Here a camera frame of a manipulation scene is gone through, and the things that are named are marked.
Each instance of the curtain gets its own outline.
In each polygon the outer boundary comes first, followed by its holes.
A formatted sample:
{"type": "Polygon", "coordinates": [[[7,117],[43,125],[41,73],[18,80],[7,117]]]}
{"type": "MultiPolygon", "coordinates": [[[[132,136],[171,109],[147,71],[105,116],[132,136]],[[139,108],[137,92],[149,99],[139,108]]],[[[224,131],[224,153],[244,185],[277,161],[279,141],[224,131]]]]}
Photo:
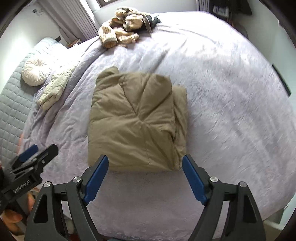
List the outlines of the curtain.
{"type": "Polygon", "coordinates": [[[81,1],[83,0],[38,0],[60,27],[61,35],[68,43],[77,39],[84,42],[98,36],[99,26],[94,16],[90,16],[92,12],[86,11],[81,1]]]}
{"type": "Polygon", "coordinates": [[[210,0],[196,0],[198,11],[210,12],[210,0]]]}

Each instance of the round pillow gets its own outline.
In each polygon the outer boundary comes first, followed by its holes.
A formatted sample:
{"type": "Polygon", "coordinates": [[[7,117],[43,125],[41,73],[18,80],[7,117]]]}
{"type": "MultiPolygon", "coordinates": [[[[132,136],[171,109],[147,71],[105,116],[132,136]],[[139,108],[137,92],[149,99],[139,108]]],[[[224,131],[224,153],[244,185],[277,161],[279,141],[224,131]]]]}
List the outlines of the round pillow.
{"type": "Polygon", "coordinates": [[[30,86],[37,86],[44,83],[51,72],[49,64],[40,56],[29,58],[22,70],[24,82],[30,86]]]}

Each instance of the brown puffer jacket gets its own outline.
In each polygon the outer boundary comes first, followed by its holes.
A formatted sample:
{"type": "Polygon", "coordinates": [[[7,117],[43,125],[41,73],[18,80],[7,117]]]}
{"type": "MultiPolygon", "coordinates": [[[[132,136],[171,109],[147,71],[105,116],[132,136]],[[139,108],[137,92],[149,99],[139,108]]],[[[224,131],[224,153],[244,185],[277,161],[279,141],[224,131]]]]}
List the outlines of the brown puffer jacket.
{"type": "Polygon", "coordinates": [[[157,74],[100,73],[92,98],[89,157],[115,171],[172,171],[186,154],[186,90],[157,74]]]}

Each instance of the metal bolt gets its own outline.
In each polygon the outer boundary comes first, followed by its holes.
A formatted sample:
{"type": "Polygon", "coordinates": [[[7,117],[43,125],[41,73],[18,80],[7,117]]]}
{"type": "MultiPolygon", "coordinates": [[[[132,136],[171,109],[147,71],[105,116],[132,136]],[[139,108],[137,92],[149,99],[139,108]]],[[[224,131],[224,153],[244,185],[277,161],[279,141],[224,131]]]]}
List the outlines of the metal bolt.
{"type": "Polygon", "coordinates": [[[75,178],[73,178],[73,182],[75,182],[75,183],[78,183],[78,182],[80,182],[81,181],[81,178],[80,177],[75,177],[75,178]]]}
{"type": "Polygon", "coordinates": [[[247,184],[245,182],[240,182],[239,185],[242,187],[242,188],[246,188],[247,187],[247,184]]]}
{"type": "Polygon", "coordinates": [[[46,188],[48,188],[48,187],[50,186],[50,182],[46,182],[46,183],[44,183],[43,186],[46,187],[46,188]]]}
{"type": "Polygon", "coordinates": [[[216,177],[210,177],[211,182],[216,183],[219,179],[216,177]]]}

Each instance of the lavender blanket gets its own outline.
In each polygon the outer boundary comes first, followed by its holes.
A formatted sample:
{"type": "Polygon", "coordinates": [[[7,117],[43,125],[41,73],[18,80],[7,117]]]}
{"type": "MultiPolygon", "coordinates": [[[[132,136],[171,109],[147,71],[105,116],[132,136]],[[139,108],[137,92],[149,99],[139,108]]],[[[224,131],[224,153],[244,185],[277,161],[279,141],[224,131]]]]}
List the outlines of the lavender blanket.
{"type": "MultiPolygon", "coordinates": [[[[94,38],[68,50],[66,57],[83,55],[81,62],[47,112],[33,105],[22,150],[58,145],[59,155],[42,178],[68,182],[88,167],[87,130],[98,74],[117,66],[122,72],[169,76],[187,89],[187,152],[209,175],[232,184],[247,182],[267,218],[289,202],[296,182],[295,117],[279,78],[248,40],[210,14],[165,13],[160,19],[152,36],[143,33],[127,48],[106,50],[94,38]]],[[[223,229],[226,208],[215,237],[223,229]]],[[[88,210],[103,235],[187,240],[203,206],[182,171],[108,172],[88,210]]]]}

